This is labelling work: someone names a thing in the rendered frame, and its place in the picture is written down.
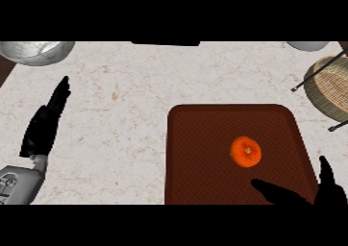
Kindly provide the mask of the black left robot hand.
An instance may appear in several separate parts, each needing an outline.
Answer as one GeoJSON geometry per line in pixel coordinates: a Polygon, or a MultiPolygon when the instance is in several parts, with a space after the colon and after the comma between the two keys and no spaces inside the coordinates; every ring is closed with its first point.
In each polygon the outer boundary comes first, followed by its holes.
{"type": "Polygon", "coordinates": [[[70,95],[69,78],[63,77],[51,93],[50,101],[36,110],[24,130],[19,155],[29,158],[47,155],[51,150],[57,121],[70,95]]]}

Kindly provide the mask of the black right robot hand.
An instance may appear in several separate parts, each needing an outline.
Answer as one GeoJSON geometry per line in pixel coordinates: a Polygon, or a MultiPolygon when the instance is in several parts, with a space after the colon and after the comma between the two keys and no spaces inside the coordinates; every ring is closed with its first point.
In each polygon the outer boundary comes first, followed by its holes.
{"type": "MultiPolygon", "coordinates": [[[[334,175],[329,162],[323,156],[319,156],[320,173],[318,192],[315,195],[313,206],[346,206],[348,197],[343,187],[334,181],[334,175]]],[[[260,192],[264,200],[278,206],[309,206],[306,199],[291,190],[260,179],[251,180],[251,186],[260,192]]]]}

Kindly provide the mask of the orange squash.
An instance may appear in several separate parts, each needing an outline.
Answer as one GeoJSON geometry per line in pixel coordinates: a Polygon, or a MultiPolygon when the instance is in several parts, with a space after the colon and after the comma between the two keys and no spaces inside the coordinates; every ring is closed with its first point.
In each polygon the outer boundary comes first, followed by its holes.
{"type": "Polygon", "coordinates": [[[260,162],[260,145],[242,135],[230,143],[229,155],[238,166],[249,168],[260,162]]]}

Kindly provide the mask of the brown tray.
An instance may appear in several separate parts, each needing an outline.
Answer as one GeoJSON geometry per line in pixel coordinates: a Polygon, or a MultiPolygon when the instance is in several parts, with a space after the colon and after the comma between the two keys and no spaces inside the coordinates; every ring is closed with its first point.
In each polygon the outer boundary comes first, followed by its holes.
{"type": "Polygon", "coordinates": [[[264,205],[252,179],[315,200],[318,181],[291,111],[276,104],[174,106],[167,115],[164,203],[264,205]],[[248,168],[229,154],[242,135],[261,153],[248,168]]]}

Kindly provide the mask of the tiered wicker basket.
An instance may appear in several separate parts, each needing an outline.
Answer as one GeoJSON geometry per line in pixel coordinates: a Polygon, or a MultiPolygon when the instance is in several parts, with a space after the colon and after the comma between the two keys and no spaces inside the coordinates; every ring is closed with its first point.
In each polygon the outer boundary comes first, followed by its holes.
{"type": "Polygon", "coordinates": [[[332,132],[348,125],[348,41],[335,56],[322,57],[312,64],[291,92],[300,87],[313,107],[337,122],[328,128],[332,132]]]}

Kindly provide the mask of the grey metal bowl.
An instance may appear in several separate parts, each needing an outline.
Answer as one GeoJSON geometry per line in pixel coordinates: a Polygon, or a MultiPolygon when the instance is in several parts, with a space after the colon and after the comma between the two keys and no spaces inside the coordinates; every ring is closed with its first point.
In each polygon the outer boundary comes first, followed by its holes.
{"type": "Polygon", "coordinates": [[[45,66],[67,57],[73,46],[73,41],[0,41],[0,55],[17,64],[45,66]]]}

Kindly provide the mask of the black flat appliance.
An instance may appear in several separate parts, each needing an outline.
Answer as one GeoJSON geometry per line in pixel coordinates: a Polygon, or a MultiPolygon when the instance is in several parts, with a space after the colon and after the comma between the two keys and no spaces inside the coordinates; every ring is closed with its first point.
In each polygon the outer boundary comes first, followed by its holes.
{"type": "Polygon", "coordinates": [[[198,46],[199,41],[131,41],[133,44],[140,45],[164,45],[164,46],[198,46]]]}

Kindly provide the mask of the pale grey round object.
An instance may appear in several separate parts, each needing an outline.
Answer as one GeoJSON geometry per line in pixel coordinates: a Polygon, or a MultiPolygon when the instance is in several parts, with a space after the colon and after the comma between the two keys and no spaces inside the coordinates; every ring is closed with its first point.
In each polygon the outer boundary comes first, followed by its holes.
{"type": "Polygon", "coordinates": [[[304,52],[319,51],[326,45],[326,41],[288,41],[295,50],[304,52]]]}

